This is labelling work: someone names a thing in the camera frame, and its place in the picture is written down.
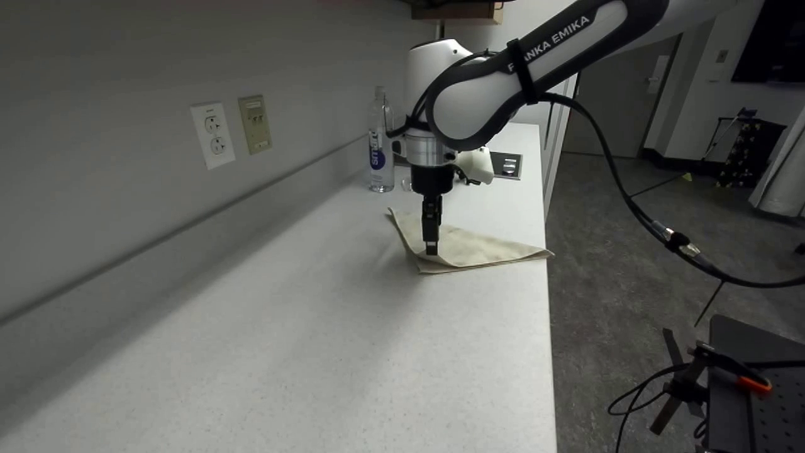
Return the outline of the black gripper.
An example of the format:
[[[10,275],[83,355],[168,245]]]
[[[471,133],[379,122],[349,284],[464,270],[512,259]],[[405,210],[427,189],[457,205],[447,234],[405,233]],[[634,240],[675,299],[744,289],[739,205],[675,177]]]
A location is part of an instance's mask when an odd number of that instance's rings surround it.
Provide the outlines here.
[[[440,223],[442,214],[442,197],[454,189],[454,170],[450,167],[412,167],[412,191],[423,197],[423,245],[425,255],[437,255],[440,243]]]

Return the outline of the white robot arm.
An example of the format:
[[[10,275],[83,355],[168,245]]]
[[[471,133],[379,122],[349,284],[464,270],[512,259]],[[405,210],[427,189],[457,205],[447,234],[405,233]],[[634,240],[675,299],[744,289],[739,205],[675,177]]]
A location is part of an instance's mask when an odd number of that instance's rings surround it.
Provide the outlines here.
[[[586,66],[622,49],[695,29],[737,0],[572,0],[562,14],[508,40],[471,54],[456,39],[407,54],[407,114],[391,132],[403,139],[412,189],[423,197],[423,245],[440,249],[442,197],[456,155],[478,152],[523,109]]]

